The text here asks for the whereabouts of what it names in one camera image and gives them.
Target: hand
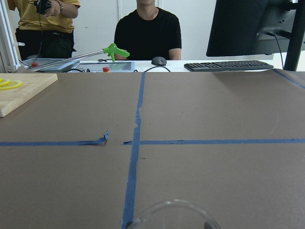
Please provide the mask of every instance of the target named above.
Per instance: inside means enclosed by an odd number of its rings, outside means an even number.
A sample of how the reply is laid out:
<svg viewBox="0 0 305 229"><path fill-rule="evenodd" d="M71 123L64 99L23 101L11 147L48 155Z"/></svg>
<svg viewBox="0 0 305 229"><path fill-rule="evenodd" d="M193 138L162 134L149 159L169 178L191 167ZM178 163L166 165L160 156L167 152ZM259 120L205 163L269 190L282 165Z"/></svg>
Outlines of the hand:
<svg viewBox="0 0 305 229"><path fill-rule="evenodd" d="M47 18L49 16L58 16L61 13L61 6L57 1L51 0L51 8L46 10L46 14L44 16Z"/></svg>

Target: lemon slice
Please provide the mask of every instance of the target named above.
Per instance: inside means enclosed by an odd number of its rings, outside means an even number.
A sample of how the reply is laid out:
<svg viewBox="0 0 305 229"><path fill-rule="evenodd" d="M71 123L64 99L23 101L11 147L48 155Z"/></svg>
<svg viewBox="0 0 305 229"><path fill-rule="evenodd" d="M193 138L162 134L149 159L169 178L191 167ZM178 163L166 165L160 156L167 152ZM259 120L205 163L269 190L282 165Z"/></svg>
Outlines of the lemon slice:
<svg viewBox="0 0 305 229"><path fill-rule="evenodd" d="M9 84L10 83L10 80L6 80L6 79L1 79L0 80L0 87L2 87L2 86L4 86L4 85L7 85L7 84Z"/></svg>
<svg viewBox="0 0 305 229"><path fill-rule="evenodd" d="M14 81L10 81L6 85L0 86L0 90L13 89L13 88L16 88L16 87L20 87L21 85L22 85L22 81L14 80Z"/></svg>

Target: wristwatch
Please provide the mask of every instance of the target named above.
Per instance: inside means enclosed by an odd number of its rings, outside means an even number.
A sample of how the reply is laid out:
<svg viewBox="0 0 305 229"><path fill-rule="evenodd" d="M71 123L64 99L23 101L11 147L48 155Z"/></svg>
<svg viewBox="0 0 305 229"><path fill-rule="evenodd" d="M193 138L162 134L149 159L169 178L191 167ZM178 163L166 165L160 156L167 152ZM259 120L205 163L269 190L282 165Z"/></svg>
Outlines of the wristwatch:
<svg viewBox="0 0 305 229"><path fill-rule="evenodd" d="M58 2L59 6L61 7L61 12L62 12L62 10L63 10L62 2L61 2L61 1L58 1L58 0L55 0L55 1Z"/></svg>

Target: blue tape line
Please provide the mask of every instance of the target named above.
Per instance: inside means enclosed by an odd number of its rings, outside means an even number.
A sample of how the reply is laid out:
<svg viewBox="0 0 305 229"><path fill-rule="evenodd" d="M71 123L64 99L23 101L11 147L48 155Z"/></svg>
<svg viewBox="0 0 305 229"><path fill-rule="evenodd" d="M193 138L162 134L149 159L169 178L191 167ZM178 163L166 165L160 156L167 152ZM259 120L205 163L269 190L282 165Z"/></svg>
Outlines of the blue tape line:
<svg viewBox="0 0 305 229"><path fill-rule="evenodd" d="M137 185L137 164L139 158L139 147L140 147L140 131L141 131L141 115L140 108L143 104L143 95L144 95L144 82L145 82L145 73L142 73L141 84L138 98L138 106L136 111L135 123L136 127L133 133L132 140L132 153L129 163L129 173L127 180L127 188L125 195L125 204L123 211L122 219L122 229L126 229L127 224L133 221L134 213L134 202L135 202L135 191Z"/></svg>
<svg viewBox="0 0 305 229"><path fill-rule="evenodd" d="M296 81L293 81L292 79L290 79L289 77L285 76L283 73L279 72L278 70L276 70L276 69L272 69L272 70L273 70L274 72L278 73L280 76L284 77L286 80L288 80L288 81L292 82L293 84L295 84L295 85L297 85L297 86L299 86L299 87L305 89L305 86L303 86L303 85L297 83Z"/></svg>
<svg viewBox="0 0 305 229"><path fill-rule="evenodd" d="M76 141L76 142L0 142L0 146L90 146L106 142L109 132L95 141Z"/></svg>
<svg viewBox="0 0 305 229"><path fill-rule="evenodd" d="M224 144L280 144L280 143L305 143L305 138L283 139L237 139L237 140L164 140L140 141L139 145L224 145ZM132 141L123 145L132 145Z"/></svg>

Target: wooden cutting board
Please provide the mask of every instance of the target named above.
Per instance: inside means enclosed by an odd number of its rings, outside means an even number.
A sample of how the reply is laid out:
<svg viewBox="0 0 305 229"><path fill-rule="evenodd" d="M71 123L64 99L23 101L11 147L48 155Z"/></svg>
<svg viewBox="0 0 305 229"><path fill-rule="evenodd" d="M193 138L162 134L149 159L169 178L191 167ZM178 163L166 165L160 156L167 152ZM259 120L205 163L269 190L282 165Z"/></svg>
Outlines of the wooden cutting board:
<svg viewBox="0 0 305 229"><path fill-rule="evenodd" d="M4 117L57 81L54 73L0 73L0 78L22 81L22 86L0 90L0 117Z"/></svg>

